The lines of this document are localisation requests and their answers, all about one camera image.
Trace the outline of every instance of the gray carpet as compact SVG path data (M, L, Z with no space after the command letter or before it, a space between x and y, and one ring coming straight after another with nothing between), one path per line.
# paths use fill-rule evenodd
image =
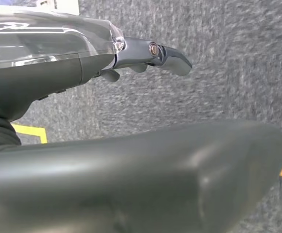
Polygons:
M35 6L35 1L17 0ZM49 141L127 135L212 119L245 118L282 129L282 0L81 0L81 13L126 35L184 51L187 77L121 71L35 102L18 123ZM233 233L282 233L282 179Z

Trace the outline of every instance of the lever pivot bolt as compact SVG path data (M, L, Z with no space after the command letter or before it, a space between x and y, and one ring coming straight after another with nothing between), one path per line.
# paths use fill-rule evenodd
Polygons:
M154 42L150 43L149 46L149 50L150 50L150 53L153 57L156 57L158 55L158 46L156 43L154 43Z

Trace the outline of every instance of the bolt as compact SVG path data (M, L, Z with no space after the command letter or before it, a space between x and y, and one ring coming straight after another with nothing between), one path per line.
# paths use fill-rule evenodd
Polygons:
M150 44L149 49L150 49L150 53L152 56L156 57L156 56L158 55L158 46L157 46L157 44L156 44L154 42L152 42L152 43Z

